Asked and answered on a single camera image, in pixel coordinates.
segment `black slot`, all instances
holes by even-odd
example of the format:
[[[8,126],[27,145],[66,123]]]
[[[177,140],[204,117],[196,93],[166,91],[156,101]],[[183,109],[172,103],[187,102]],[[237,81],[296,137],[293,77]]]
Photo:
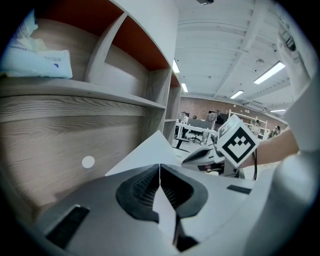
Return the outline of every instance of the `black slot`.
[[[46,239],[64,249],[89,212],[87,208],[75,206],[46,236]]]
[[[227,187],[228,190],[232,190],[232,191],[236,191],[236,192],[239,192],[239,193],[243,193],[243,194],[247,194],[249,195],[250,192],[251,192],[251,189],[250,188],[245,188],[245,187],[242,187],[242,186],[235,186],[235,185],[230,185]]]

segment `human arm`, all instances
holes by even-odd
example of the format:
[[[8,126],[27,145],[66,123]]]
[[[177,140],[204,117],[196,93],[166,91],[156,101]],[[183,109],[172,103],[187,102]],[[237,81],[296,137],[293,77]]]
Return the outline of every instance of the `human arm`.
[[[267,139],[257,147],[257,164],[269,164],[283,160],[299,151],[295,137],[290,129],[285,130],[280,135]],[[248,157],[240,168],[253,166],[253,157]]]

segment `white cube with marker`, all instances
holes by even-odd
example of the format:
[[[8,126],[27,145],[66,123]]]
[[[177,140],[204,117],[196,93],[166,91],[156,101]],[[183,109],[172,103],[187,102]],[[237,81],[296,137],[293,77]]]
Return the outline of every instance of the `white cube with marker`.
[[[235,114],[218,129],[217,150],[239,167],[258,147],[259,141]]]

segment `white circular sticker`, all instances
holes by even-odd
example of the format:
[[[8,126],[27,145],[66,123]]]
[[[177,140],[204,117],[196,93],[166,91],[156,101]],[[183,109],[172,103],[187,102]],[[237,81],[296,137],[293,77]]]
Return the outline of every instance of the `white circular sticker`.
[[[94,166],[94,164],[95,164],[95,159],[90,155],[82,159],[82,166],[84,168],[91,168],[92,166]]]

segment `ceiling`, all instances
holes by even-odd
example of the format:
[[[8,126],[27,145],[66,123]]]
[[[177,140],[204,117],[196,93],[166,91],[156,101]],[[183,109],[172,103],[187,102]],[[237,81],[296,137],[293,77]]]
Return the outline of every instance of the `ceiling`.
[[[261,84],[254,80],[280,60],[275,52],[278,16],[269,0],[174,0],[179,9],[175,60],[188,97],[243,104],[268,110],[293,103],[289,76],[282,69]],[[244,93],[234,100],[238,90]]]

